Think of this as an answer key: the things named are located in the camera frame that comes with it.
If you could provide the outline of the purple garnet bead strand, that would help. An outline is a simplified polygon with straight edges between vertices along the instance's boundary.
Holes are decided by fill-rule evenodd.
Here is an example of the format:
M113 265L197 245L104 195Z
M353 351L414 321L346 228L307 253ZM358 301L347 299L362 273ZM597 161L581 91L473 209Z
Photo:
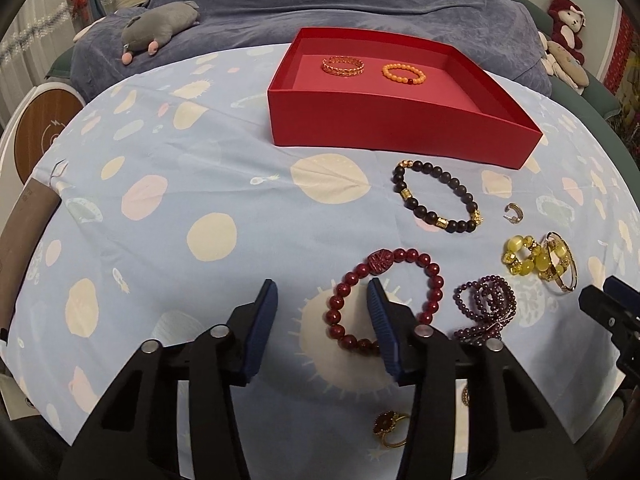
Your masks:
M502 331L516 315L515 292L499 275L482 276L465 282L452 295L458 310L473 325L454 332L454 339L462 344L481 346L489 339L502 338Z

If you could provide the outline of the small hoop earring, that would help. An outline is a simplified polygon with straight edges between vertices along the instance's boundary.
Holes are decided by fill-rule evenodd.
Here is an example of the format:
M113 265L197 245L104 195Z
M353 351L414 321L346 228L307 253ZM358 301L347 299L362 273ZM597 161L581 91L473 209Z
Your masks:
M518 206L518 204L508 203L504 207L503 218L505 218L506 221L509 221L512 224L518 224L524 219L524 211L520 206Z

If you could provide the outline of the black bead bracelet gold spacers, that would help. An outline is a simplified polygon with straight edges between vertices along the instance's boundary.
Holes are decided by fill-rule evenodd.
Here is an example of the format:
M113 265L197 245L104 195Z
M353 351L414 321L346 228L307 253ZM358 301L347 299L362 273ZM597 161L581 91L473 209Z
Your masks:
M402 206L422 226L465 234L483 223L480 205L471 190L439 164L403 159L392 170L390 182Z

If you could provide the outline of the gold bangle with yellow stones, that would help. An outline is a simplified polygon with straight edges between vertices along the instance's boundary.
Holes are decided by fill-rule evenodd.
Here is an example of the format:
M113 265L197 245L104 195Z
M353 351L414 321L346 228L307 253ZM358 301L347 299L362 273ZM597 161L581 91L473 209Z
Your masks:
M557 232L548 232L544 237L544 250L549 257L549 266L539 276L554 283L561 292L574 292L578 285L578 269L570 246Z

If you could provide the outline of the gold hoop earring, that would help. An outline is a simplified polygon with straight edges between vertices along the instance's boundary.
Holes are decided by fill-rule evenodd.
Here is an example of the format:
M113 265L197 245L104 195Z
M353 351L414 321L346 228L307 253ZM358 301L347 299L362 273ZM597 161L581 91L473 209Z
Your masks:
M461 401L463 405L466 406L467 408L469 407L469 400L470 400L469 388L468 388L468 385L465 385L462 389Z

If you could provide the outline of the light blue planet-print sheet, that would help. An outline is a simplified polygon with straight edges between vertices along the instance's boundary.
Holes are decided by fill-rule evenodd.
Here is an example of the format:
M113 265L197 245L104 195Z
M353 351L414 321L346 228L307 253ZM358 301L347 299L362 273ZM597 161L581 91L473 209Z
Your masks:
M378 248L416 248L446 289L502 273L513 234L554 231L579 281L639 281L639 211L620 174L568 110L520 84L503 88L541 128L520 170L446 159L483 224L466 235L422 226L401 205L393 153L278 148L267 87L284 47L227 51L132 77L92 101L40 162L62 203L17 299L4 357L65 440L142 341L178 344L222 322L266 278L279 310L239 418L259 451L297 458L327 446L370 462L392 453L373 417L407 397L377 359L326 336L331 288ZM524 219L512 224L504 207Z

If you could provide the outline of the beige cushion plush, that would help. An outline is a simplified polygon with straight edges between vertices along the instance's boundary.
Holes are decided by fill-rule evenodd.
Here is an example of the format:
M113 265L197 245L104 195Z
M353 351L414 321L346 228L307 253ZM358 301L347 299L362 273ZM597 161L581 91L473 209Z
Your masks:
M538 32L538 35L544 49L541 63L547 74L562 80L581 96L589 86L587 72L564 47L548 39L543 32Z

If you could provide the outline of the red cardboard tray box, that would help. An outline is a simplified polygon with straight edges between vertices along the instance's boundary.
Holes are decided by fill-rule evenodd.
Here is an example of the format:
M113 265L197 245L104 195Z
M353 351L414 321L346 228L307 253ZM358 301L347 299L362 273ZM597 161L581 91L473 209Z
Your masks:
M356 77L321 61L352 56ZM304 27L268 88L274 144L358 148L521 168L541 130L494 78L448 44L392 32Z

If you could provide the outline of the brown leather pouch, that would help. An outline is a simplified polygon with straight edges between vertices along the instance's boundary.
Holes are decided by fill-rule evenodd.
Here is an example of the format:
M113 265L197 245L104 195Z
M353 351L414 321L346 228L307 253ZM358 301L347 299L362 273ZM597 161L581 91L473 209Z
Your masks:
M7 342L15 303L30 259L61 199L52 188L30 178L1 233L1 340Z

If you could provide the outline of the red monkey plush toy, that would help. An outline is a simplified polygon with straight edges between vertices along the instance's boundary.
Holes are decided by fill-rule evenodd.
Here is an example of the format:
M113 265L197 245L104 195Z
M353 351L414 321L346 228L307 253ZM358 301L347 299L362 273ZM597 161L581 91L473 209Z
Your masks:
M572 0L551 0L548 14L553 22L551 39L570 52L580 65L584 65L579 33L586 27L585 13Z

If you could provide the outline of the white round wooden-top device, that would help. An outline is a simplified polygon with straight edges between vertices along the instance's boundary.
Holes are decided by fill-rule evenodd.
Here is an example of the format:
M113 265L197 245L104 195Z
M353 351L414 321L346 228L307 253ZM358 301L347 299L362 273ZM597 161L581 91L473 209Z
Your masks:
M32 88L1 138L1 192L21 192L36 163L85 107L81 95L59 81Z

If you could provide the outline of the grey mole plush toy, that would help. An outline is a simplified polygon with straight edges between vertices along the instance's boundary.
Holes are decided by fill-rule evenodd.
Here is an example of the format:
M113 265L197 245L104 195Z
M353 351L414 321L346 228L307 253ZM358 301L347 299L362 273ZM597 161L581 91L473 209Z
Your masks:
M141 52L156 55L172 38L198 22L198 10L194 1L175 1L130 18L120 36L122 64L129 65Z

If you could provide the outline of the blue-grey velvet blanket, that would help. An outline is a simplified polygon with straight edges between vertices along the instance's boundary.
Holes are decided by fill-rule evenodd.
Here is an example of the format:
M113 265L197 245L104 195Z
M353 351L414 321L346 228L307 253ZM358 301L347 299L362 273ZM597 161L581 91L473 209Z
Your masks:
M73 50L70 82L86 101L134 74L234 48L285 44L303 27L347 27L451 44L484 70L544 96L551 82L542 45L526 7L512 0L148 0L198 5L198 25L180 32L157 55L122 65L120 35L143 8L122 9L87 32Z

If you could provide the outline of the white sheer curtain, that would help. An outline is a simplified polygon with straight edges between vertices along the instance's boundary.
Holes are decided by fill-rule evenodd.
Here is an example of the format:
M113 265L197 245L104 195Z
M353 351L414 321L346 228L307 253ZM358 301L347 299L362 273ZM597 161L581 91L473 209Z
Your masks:
M1 127L73 44L67 0L26 0L1 40Z

